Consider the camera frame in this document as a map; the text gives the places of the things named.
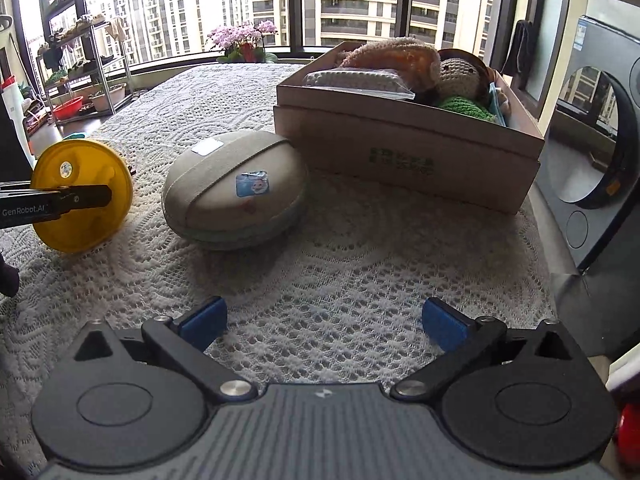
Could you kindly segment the yellow plastic funnel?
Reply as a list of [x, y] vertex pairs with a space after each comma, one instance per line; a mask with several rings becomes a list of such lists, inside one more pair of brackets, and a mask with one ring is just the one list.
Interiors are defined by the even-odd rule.
[[88, 139], [64, 140], [38, 158], [30, 186], [52, 191], [56, 218], [34, 224], [44, 244], [64, 254], [88, 252], [124, 223], [134, 197], [126, 162], [112, 148]]

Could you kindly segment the blue surgical face mask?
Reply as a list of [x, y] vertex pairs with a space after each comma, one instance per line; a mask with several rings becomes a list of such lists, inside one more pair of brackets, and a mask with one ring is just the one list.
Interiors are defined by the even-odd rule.
[[489, 111], [495, 116], [496, 123], [505, 127], [511, 114], [508, 97], [494, 82], [489, 85], [489, 97]]

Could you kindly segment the crochet doll with red hat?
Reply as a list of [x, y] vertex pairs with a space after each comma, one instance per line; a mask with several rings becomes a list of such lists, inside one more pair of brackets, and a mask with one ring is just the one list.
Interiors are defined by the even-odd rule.
[[497, 124], [489, 111], [489, 85], [497, 84], [495, 72], [473, 53], [454, 48], [438, 52], [440, 81], [427, 92], [425, 102], [448, 112]]

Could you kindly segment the pink striped knit towel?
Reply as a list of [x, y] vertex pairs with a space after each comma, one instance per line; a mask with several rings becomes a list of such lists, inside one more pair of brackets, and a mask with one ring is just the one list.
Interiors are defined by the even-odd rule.
[[341, 67], [394, 70], [416, 93], [431, 91], [440, 81], [438, 50], [412, 37], [364, 44], [346, 54]]

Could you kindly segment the metal plant shelf rack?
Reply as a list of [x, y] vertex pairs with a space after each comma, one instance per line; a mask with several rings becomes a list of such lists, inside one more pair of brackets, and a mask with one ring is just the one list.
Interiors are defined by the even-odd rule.
[[55, 125], [115, 114], [134, 99], [120, 21], [85, 14], [40, 46], [36, 66]]

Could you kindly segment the beige oval zip case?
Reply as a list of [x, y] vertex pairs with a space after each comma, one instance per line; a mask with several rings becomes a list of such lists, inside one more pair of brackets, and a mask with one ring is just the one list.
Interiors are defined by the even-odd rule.
[[289, 140], [238, 130], [194, 144], [171, 164], [163, 186], [168, 226], [216, 250], [262, 244], [303, 209], [308, 169]]

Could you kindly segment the pink cardboard box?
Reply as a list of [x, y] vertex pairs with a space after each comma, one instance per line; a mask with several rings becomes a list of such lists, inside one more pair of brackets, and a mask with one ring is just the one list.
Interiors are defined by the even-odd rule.
[[303, 83], [356, 47], [343, 42], [278, 84], [277, 134], [311, 167], [516, 214], [538, 172], [544, 135], [514, 93], [506, 95], [511, 117], [500, 126]]

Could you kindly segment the grey washing machine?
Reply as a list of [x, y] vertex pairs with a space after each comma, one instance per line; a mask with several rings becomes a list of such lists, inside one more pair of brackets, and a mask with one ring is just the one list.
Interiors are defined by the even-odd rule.
[[536, 179], [575, 269], [556, 310], [590, 356], [639, 341], [639, 9], [588, 0]]

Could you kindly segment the clear plastic wrapped pack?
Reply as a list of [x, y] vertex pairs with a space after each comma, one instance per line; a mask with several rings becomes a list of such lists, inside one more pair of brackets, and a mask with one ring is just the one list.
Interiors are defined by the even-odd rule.
[[412, 101], [416, 96], [394, 70], [343, 67], [317, 70], [305, 75], [302, 85], [391, 100]]

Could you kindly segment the pink orchid flower pot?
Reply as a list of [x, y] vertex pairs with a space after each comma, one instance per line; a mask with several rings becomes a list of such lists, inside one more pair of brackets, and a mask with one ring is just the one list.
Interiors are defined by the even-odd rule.
[[275, 63], [278, 57], [267, 51], [266, 38], [277, 31], [272, 21], [224, 25], [214, 28], [207, 35], [207, 42], [221, 52], [219, 63]]

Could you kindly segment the black hanging cloth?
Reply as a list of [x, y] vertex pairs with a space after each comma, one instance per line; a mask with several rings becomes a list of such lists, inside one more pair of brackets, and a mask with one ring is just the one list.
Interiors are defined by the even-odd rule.
[[509, 52], [501, 69], [503, 75], [515, 77], [528, 73], [533, 59], [532, 28], [531, 21], [516, 22]]

